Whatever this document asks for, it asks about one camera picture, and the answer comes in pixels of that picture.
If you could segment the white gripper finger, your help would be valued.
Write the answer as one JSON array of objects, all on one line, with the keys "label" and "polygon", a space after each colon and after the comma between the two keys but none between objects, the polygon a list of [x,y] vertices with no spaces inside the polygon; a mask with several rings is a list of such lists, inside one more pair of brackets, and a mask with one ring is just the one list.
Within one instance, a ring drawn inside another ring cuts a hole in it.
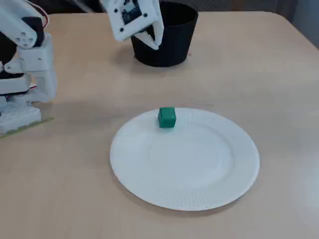
[{"label": "white gripper finger", "polygon": [[159,49],[159,46],[162,43],[164,24],[163,24],[163,20],[162,20],[159,0],[153,0],[153,4],[154,4],[155,11],[157,14],[157,18],[153,23],[154,36],[155,36],[155,39],[154,39],[155,45],[154,45],[153,49]]},{"label": "white gripper finger", "polygon": [[146,31],[139,32],[135,34],[134,37],[139,39],[143,44],[152,48],[153,50],[159,49],[159,34],[157,31],[154,31],[155,39],[153,39],[152,36],[148,34]]}]

